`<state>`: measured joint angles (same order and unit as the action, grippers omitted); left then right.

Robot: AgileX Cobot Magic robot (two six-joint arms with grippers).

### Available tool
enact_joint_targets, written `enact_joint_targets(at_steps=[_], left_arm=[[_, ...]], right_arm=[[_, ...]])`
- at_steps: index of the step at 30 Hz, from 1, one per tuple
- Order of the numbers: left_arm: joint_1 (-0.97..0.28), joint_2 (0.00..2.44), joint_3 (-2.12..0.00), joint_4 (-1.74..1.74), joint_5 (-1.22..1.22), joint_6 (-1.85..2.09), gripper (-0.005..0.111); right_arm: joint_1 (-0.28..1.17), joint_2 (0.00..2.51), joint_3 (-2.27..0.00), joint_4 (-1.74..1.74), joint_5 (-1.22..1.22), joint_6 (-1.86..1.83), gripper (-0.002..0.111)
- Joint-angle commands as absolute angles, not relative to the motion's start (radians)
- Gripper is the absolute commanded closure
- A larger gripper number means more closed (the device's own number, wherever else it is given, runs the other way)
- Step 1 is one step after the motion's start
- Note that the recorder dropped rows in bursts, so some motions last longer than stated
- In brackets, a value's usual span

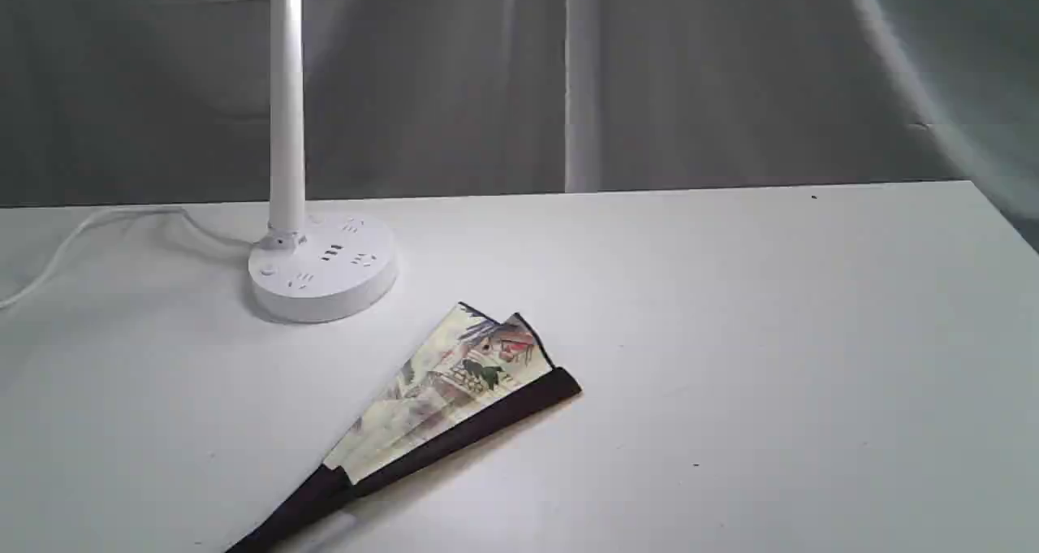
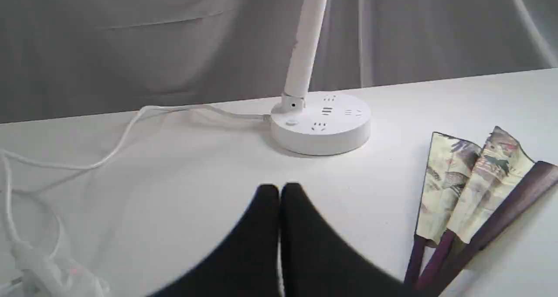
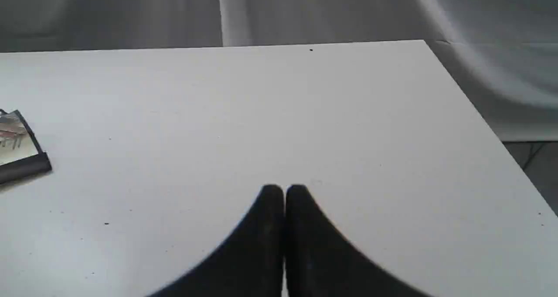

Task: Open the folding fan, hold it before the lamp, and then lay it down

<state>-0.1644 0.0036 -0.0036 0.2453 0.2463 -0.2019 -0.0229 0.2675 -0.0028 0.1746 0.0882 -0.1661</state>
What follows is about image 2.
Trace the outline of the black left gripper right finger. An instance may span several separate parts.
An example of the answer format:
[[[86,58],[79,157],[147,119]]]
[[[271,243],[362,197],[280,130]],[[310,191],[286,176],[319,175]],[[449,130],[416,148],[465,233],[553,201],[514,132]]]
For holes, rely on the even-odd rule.
[[[281,191],[281,264],[287,297],[419,295],[348,245],[295,182]]]

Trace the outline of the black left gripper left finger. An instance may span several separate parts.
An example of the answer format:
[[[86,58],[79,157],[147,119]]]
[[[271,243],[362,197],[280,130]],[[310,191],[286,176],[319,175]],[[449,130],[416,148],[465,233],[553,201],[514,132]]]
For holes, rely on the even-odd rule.
[[[279,190],[262,184],[236,226],[200,263],[154,297],[279,297]]]

